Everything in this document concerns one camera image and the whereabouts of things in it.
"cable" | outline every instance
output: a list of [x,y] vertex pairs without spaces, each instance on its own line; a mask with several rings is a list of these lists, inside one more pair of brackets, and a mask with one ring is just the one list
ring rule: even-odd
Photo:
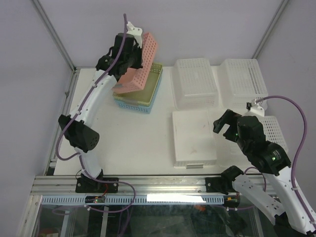
[[127,182],[123,182],[123,181],[104,181],[104,180],[99,180],[99,179],[93,178],[93,177],[85,170],[85,167],[84,167],[84,164],[83,164],[82,156],[81,156],[81,155],[79,155],[79,160],[80,160],[80,164],[81,164],[81,166],[82,166],[82,171],[84,171],[84,173],[86,174],[86,176],[89,177],[90,179],[92,179],[92,180],[94,180],[94,181],[96,181],[96,182],[99,182],[99,183],[103,183],[103,184],[117,184],[117,183],[119,183],[119,184],[125,184],[125,185],[130,186],[130,187],[132,188],[133,192],[134,192],[134,194],[133,194],[133,199],[132,199],[132,201],[130,202],[130,204],[127,205],[126,207],[124,207],[124,208],[121,209],[121,210],[117,210],[117,211],[103,211],[103,210],[99,210],[99,209],[93,208],[93,207],[91,207],[91,206],[89,206],[89,205],[86,205],[86,206],[88,206],[91,210],[98,211],[98,212],[102,212],[102,213],[119,213],[119,212],[122,212],[122,211],[127,210],[127,209],[134,203],[134,201],[135,201],[135,199],[136,199],[136,190],[135,190],[135,188],[134,188],[131,184],[129,184],[129,183],[127,183]]
[[75,175],[75,177],[76,177],[77,181],[79,180],[79,179],[77,178],[77,175],[78,175],[78,173],[79,173],[80,171],[82,171],[82,169],[81,169],[81,170],[79,170],[79,171],[77,172],[77,174]]
[[[296,163],[297,163],[297,159],[298,159],[298,155],[303,147],[303,144],[305,142],[306,139],[306,135],[307,135],[307,120],[306,120],[306,116],[302,110],[302,108],[293,100],[285,97],[285,96],[281,96],[281,95],[272,95],[272,96],[267,96],[264,97],[262,99],[258,99],[257,102],[261,102],[264,100],[268,100],[268,99],[273,99],[273,98],[277,98],[277,99],[282,99],[282,100],[286,100],[288,102],[290,102],[292,105],[294,105],[298,111],[300,112],[302,119],[303,119],[303,124],[304,124],[304,129],[303,129],[303,136],[302,136],[302,140],[300,142],[300,145],[297,148],[297,151],[295,153],[294,159],[293,159],[293,165],[292,165],[292,170],[291,170],[291,183],[292,183],[292,187],[295,189],[297,188],[296,183],[295,183],[295,171],[296,171]],[[304,200],[302,198],[302,196],[300,195],[298,190],[294,190],[298,200],[300,201],[301,205],[303,206],[303,209],[305,210],[305,212],[307,213],[311,223],[313,223],[313,226],[316,228],[316,224],[315,224],[315,219],[313,218],[312,214],[310,213],[309,209],[307,208],[306,204],[304,203]]]
[[[248,170],[250,170],[250,169],[256,169],[256,170],[258,170],[256,167],[248,167],[248,168],[244,171],[244,173],[246,174],[246,172],[247,172]],[[261,174],[262,174],[263,181],[264,181],[263,191],[266,191],[266,190],[267,190],[267,180],[266,180],[265,176],[263,175],[263,173],[261,173]]]
[[121,212],[121,213],[119,214],[119,219],[118,219],[118,233],[117,233],[117,236],[119,236],[120,222],[121,222],[121,220],[122,220],[122,214],[123,214],[123,212]]
[[102,194],[102,196],[104,196],[104,195],[108,192],[108,189],[109,189],[108,185],[105,184],[105,187],[106,187],[106,190],[104,191],[104,193]]
[[[109,68],[95,81],[95,85],[97,85],[99,83],[99,81],[112,69],[112,67],[115,65],[115,63],[118,61],[119,59],[119,56],[120,54],[122,53],[122,50],[123,50],[123,46],[124,46],[124,43],[125,43],[125,39],[126,39],[126,32],[127,32],[127,18],[126,18],[126,14],[124,13],[124,33],[123,33],[123,39],[122,39],[122,43],[120,44],[120,47],[119,47],[119,50],[118,50],[118,54],[117,56],[115,57],[114,61],[112,62],[112,64],[109,66]],[[91,95],[92,91],[94,90],[95,87],[91,87],[90,90],[88,91],[87,95],[85,96],[85,98],[83,99],[81,105],[79,106],[78,108],[78,112],[80,112],[84,106],[84,104],[86,103],[86,101],[88,100],[89,96]],[[56,147],[55,147],[55,153],[56,153],[56,156],[63,160],[63,161],[66,161],[66,160],[70,160],[71,158],[77,156],[77,155],[80,155],[79,152],[76,152],[74,153],[73,155],[67,157],[67,158],[63,158],[60,156],[59,154],[59,147],[60,147],[60,142],[65,134],[65,132],[67,131],[67,129],[69,128],[69,126],[72,124],[72,122],[77,118],[78,114],[75,114],[74,117],[69,121],[69,123],[64,127],[64,129],[62,130],[61,134],[59,135],[58,137],[58,140],[57,140],[57,144],[56,144]]]
[[132,217],[132,211],[133,211],[133,207],[131,208],[130,210],[130,213],[128,212],[128,209],[127,209],[127,220],[126,220],[126,223],[124,225],[124,228],[122,229],[122,231],[120,232],[119,236],[118,237],[121,237],[124,235],[125,231],[126,231],[126,228],[128,226],[128,223],[130,221],[130,218]]

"cable tie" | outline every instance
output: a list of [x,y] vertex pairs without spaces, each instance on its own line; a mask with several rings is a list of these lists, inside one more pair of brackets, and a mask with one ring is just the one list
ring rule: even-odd
[[292,188],[292,190],[293,190],[293,191],[296,191],[296,190],[300,191],[301,188],[300,188],[299,186],[297,186],[296,188]]

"white table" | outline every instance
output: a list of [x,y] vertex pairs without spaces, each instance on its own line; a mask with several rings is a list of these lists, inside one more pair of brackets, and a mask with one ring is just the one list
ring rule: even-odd
[[[95,148],[105,175],[175,175],[217,174],[225,168],[217,165],[203,169],[176,169],[172,112],[176,111],[170,81],[171,67],[164,67],[161,84],[151,113],[142,114],[120,108],[108,94],[96,115],[92,129],[100,134]],[[216,67],[212,67],[217,78]],[[81,69],[71,110],[87,91],[95,69]],[[63,139],[60,154],[68,157],[75,151]],[[79,159],[58,160],[54,175],[75,175],[81,169]]]

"pink basket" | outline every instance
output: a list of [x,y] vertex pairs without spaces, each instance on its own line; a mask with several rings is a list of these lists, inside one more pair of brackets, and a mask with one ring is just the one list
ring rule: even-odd
[[143,90],[150,68],[154,62],[154,57],[158,49],[158,44],[150,33],[145,33],[143,38],[143,68],[129,68],[113,87],[117,94]]

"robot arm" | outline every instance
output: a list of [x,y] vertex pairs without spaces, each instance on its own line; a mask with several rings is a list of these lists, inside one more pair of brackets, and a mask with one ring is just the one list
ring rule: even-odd
[[98,157],[93,151],[100,137],[96,131],[91,129],[94,117],[104,101],[104,97],[116,85],[120,77],[127,72],[127,69],[142,68],[142,29],[134,27],[130,22],[126,26],[128,31],[121,54],[116,63],[104,75],[119,53],[123,33],[119,33],[116,36],[114,46],[110,48],[108,54],[99,59],[96,66],[97,71],[94,74],[89,90],[85,93],[79,104],[68,116],[61,115],[58,119],[61,129],[64,129],[75,118],[64,135],[70,142],[70,145],[75,148],[75,151],[81,155],[86,172],[93,178],[103,176]]
[[[284,149],[278,144],[266,141],[263,126],[255,116],[242,116],[227,110],[214,122],[213,131],[219,133],[225,124],[230,127],[223,135],[227,140],[236,142],[248,160],[263,173],[281,203],[256,187],[236,166],[225,170],[222,173],[223,179],[267,216],[278,236],[298,237],[314,233],[314,223],[310,222],[307,212],[292,188],[291,162]],[[301,190],[299,193],[310,213],[316,218]]]

